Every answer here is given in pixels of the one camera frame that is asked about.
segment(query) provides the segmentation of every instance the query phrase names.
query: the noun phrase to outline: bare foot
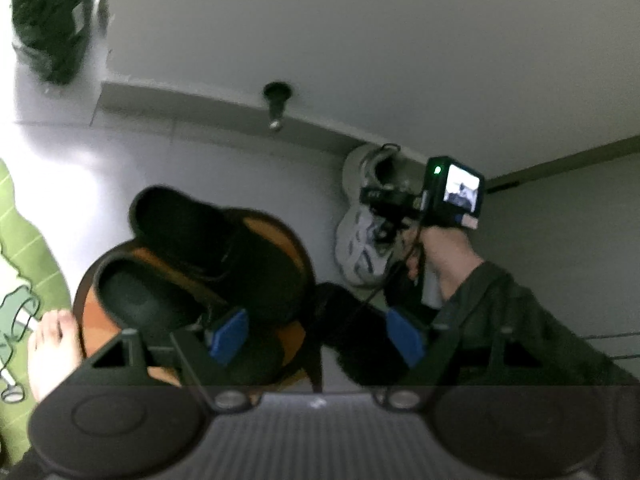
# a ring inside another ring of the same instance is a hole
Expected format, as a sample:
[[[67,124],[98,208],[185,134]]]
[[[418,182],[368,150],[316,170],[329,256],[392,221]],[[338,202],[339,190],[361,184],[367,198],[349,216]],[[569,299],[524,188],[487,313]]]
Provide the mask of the bare foot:
[[[28,349],[29,384],[36,402],[41,402],[82,362],[76,318],[68,310],[44,313]]]

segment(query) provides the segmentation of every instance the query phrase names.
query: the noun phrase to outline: gray wall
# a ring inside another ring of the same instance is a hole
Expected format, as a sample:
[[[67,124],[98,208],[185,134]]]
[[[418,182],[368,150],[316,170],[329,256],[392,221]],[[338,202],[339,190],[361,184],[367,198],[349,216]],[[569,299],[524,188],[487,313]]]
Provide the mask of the gray wall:
[[[640,155],[489,195],[474,243],[578,335],[640,333]],[[593,344],[640,354],[640,336]]]

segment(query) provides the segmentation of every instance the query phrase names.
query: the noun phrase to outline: green mat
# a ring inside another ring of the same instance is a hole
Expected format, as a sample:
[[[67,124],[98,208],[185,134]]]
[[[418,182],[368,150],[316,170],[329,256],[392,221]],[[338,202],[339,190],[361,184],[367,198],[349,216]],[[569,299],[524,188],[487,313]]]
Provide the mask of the green mat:
[[[71,308],[71,299],[60,273],[40,232],[15,208],[14,183],[0,160],[0,360],[14,380],[24,387],[24,400],[0,401],[0,437],[6,454],[5,465],[22,457],[30,444],[27,438],[29,415],[34,400],[27,378],[27,339],[31,332],[14,321],[16,305],[27,311],[44,312]],[[0,380],[0,391],[8,384]]]

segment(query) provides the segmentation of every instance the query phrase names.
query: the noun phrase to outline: tile floor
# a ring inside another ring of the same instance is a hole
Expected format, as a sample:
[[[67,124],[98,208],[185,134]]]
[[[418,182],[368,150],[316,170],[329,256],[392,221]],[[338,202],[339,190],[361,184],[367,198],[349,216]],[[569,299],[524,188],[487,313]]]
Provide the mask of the tile floor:
[[[194,136],[191,125],[171,119],[96,112],[104,40],[95,38],[68,88],[45,92],[17,62],[11,36],[9,1],[0,0],[0,157],[18,209],[43,233],[72,293],[98,256],[131,237],[129,203],[158,183],[279,216],[302,238],[318,280],[341,281],[333,258],[346,210],[340,160],[277,142],[254,146],[251,138],[241,148],[214,144],[205,140],[219,132],[200,128]],[[332,353],[324,354],[326,388],[354,389]]]

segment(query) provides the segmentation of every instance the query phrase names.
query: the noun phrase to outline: blue pad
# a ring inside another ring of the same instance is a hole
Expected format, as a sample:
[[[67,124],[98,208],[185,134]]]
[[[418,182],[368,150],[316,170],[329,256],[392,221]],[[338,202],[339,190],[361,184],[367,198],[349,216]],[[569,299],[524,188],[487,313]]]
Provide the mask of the blue pad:
[[[386,335],[409,368],[415,367],[424,357],[422,333],[393,309],[386,314]]]
[[[240,310],[213,334],[209,355],[220,365],[227,366],[249,337],[249,316]]]

